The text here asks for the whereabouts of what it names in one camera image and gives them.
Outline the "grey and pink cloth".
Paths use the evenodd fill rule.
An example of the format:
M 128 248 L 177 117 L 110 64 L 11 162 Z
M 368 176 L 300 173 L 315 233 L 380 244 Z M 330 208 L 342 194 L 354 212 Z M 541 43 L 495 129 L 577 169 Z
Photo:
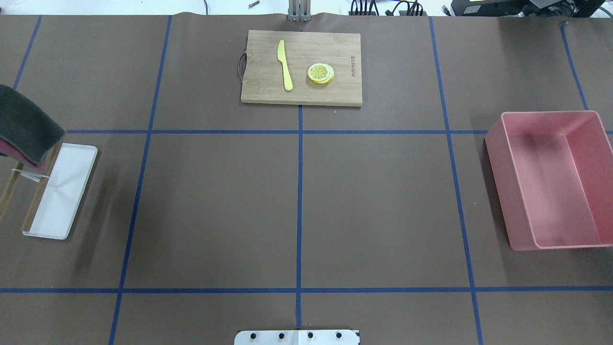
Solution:
M 0 152 L 38 171 L 45 170 L 49 152 L 64 129 L 26 96 L 0 86 Z

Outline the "aluminium frame post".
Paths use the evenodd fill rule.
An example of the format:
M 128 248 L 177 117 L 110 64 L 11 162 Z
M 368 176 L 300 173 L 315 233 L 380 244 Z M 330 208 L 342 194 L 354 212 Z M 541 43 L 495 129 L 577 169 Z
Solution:
M 311 21 L 311 0 L 289 0 L 288 20 L 293 23 L 306 23 Z

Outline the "wooden cutting board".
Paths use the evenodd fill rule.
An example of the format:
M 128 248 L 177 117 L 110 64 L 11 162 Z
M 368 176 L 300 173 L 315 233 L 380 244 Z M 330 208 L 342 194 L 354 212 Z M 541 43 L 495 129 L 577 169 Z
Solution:
M 285 54 L 294 88 L 283 85 L 282 65 L 276 53 L 285 40 Z M 286 104 L 361 107 L 362 40 L 357 33 L 318 33 L 250 30 L 245 51 L 241 101 L 250 104 Z M 335 76 L 316 84 L 309 66 L 326 63 Z

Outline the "yellow lemon slice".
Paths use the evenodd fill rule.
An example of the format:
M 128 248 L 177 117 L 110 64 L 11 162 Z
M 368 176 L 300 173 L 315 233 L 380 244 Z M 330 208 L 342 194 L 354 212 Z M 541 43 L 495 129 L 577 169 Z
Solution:
M 308 77 L 316 84 L 330 83 L 334 76 L 335 72 L 333 67 L 326 63 L 315 63 L 308 68 Z

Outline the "metal mounting plate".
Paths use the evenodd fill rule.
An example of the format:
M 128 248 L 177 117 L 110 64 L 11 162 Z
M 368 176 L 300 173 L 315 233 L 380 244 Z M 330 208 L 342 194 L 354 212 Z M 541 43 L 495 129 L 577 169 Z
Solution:
M 360 345 L 359 331 L 323 330 L 251 330 L 240 331 L 235 345 Z

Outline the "pink plastic bin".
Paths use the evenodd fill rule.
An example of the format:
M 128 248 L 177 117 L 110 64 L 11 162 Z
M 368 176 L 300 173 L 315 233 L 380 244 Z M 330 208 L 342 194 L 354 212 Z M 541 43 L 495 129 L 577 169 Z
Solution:
M 513 250 L 612 245 L 613 155 L 597 112 L 503 112 L 485 143 Z

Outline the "yellow plastic knife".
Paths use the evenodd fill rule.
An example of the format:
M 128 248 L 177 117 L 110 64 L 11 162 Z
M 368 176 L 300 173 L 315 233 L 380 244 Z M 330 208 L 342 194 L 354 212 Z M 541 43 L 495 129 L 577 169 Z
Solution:
M 289 67 L 287 63 L 287 57 L 285 54 L 285 40 L 280 40 L 277 47 L 276 53 L 278 61 L 282 65 L 282 74 L 283 74 L 283 87 L 285 91 L 290 92 L 293 90 L 293 79 L 291 78 Z

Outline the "white rectangular tray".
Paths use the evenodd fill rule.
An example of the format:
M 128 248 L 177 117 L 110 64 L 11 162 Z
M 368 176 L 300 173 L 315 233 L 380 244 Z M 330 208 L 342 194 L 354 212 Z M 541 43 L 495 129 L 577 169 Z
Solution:
M 94 162 L 95 146 L 57 144 L 22 225 L 22 234 L 65 240 L 75 220 Z

